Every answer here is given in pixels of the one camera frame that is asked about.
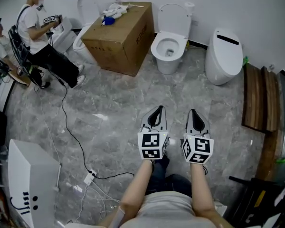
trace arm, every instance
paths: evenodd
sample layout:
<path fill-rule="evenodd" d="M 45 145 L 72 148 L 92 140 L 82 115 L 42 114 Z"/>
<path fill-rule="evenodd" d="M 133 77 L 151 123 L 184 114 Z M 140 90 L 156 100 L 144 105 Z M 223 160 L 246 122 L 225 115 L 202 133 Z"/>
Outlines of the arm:
<path fill-rule="evenodd" d="M 143 203 L 151 174 L 152 164 L 149 160 L 144 160 L 133 181 L 125 191 L 122 200 L 120 201 L 119 206 L 125 213 L 120 226 L 128 220 L 133 219 L 137 215 L 137 212 Z M 108 227 L 112 222 L 117 210 L 118 208 L 116 208 L 111 215 L 103 220 L 99 226 Z"/>
<path fill-rule="evenodd" d="M 195 215 L 212 221 L 216 227 L 231 228 L 215 210 L 212 195 L 202 165 L 190 164 L 192 181 L 192 207 Z"/>
<path fill-rule="evenodd" d="M 7 64 L 11 70 L 17 72 L 18 68 L 9 60 L 9 57 L 8 57 L 8 56 L 6 56 L 5 58 L 3 58 L 2 61 L 3 61 L 5 64 Z"/>
<path fill-rule="evenodd" d="M 0 58 L 2 58 L 2 61 L 5 64 L 7 64 L 11 70 L 15 70 L 17 72 L 18 68 L 10 61 L 8 54 L 1 43 L 0 43 Z"/>
<path fill-rule="evenodd" d="M 54 21 L 54 22 L 51 22 L 48 25 L 46 25 L 40 29 L 37 29 L 36 26 L 30 27 L 30 28 L 28 28 L 29 37 L 32 40 L 37 40 L 39 37 L 44 35 L 48 30 L 50 30 L 51 28 L 56 27 L 56 26 L 57 26 L 57 23 Z"/>
<path fill-rule="evenodd" d="M 28 8 L 23 21 L 25 26 L 28 28 L 28 34 L 32 40 L 37 40 L 48 30 L 59 25 L 59 21 L 56 20 L 42 28 L 37 28 L 36 24 L 38 23 L 38 16 L 34 8 Z"/>

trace blue object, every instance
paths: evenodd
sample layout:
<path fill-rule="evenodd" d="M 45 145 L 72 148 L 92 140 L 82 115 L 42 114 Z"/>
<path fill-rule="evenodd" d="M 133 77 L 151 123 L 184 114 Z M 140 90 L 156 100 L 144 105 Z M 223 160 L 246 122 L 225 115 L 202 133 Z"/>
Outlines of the blue object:
<path fill-rule="evenodd" d="M 107 17 L 103 20 L 104 25 L 112 25 L 115 23 L 115 19 L 112 17 Z"/>

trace wall outlet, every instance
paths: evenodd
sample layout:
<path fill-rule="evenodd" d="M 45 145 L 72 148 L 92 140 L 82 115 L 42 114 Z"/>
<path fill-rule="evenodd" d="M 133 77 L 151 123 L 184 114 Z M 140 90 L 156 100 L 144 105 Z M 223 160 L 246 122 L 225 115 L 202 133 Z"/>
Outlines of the wall outlet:
<path fill-rule="evenodd" d="M 192 20 L 192 25 L 198 26 L 198 25 L 199 25 L 199 22 L 198 22 L 197 20 Z"/>
<path fill-rule="evenodd" d="M 90 186 L 91 182 L 94 180 L 94 176 L 93 176 L 92 174 L 94 174 L 94 175 L 97 174 L 97 173 L 96 173 L 94 170 L 92 170 L 92 169 L 90 169 L 90 171 L 91 171 L 92 173 L 88 173 L 87 176 L 86 176 L 85 179 L 84 179 L 84 183 L 85 183 L 86 185 L 88 185 L 88 186 Z"/>

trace black and white shoe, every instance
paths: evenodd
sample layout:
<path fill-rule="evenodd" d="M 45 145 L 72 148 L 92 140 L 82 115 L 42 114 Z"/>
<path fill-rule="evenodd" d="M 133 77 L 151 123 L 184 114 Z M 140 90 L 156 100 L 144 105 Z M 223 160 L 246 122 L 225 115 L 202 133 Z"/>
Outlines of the black and white shoe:
<path fill-rule="evenodd" d="M 72 88 L 72 89 L 75 89 L 77 86 L 79 86 L 82 82 L 84 82 L 86 76 L 84 75 L 81 75 L 79 77 L 77 77 L 77 84 Z"/>
<path fill-rule="evenodd" d="M 81 74 L 81 72 L 84 70 L 84 68 L 85 68 L 85 66 L 84 65 L 82 65 L 82 64 L 80 64 L 79 66 L 78 66 L 78 75 L 79 74 Z"/>
<path fill-rule="evenodd" d="M 51 85 L 50 82 L 46 82 L 43 86 L 40 87 L 40 89 L 46 89 Z"/>

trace toilet bowl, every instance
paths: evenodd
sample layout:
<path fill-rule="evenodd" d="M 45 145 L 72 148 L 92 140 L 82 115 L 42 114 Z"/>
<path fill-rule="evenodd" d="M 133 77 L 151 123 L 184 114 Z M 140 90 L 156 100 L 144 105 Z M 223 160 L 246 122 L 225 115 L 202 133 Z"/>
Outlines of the toilet bowl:
<path fill-rule="evenodd" d="M 206 53 L 205 71 L 214 85 L 222 85 L 239 74 L 243 65 L 242 45 L 232 32 L 217 28 Z"/>
<path fill-rule="evenodd" d="M 99 9 L 94 0 L 78 0 L 77 9 L 83 28 L 73 43 L 73 50 L 88 63 L 94 64 L 96 61 L 81 41 L 81 37 L 100 16 Z"/>
<path fill-rule="evenodd" d="M 160 8 L 158 26 L 160 32 L 151 45 L 151 52 L 156 57 L 158 70 L 173 74 L 187 45 L 191 16 L 180 5 L 166 4 Z"/>

